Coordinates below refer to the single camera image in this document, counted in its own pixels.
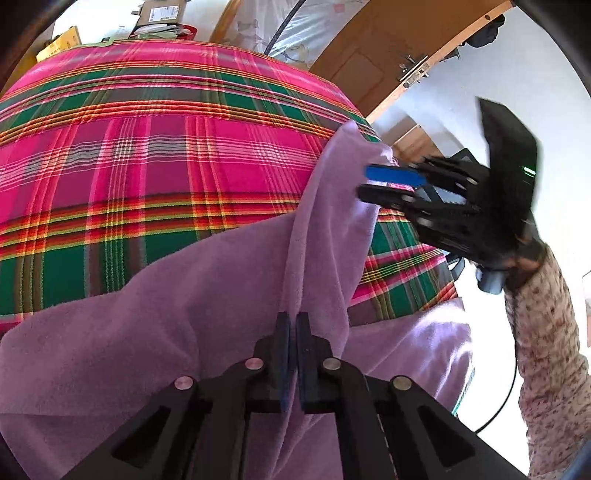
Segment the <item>floral sleeve right forearm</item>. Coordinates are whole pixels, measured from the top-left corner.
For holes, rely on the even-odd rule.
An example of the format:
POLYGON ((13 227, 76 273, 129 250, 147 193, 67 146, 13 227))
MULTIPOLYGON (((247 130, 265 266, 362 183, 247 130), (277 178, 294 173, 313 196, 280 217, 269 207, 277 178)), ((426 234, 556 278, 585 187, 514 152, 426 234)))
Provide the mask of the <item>floral sleeve right forearm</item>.
POLYGON ((590 375, 570 291, 549 246, 532 266, 513 269, 505 304, 523 379, 529 477, 558 479, 590 439, 590 375))

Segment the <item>person's right hand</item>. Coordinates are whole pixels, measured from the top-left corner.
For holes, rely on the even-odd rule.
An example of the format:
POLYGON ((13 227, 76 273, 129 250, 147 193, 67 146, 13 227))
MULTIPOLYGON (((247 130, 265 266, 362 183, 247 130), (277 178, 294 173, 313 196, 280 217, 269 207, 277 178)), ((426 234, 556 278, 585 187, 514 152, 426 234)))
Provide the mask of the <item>person's right hand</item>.
POLYGON ((517 255, 508 261, 505 289, 514 292, 526 285, 542 267, 546 256, 547 245, 543 242, 522 245, 517 255))

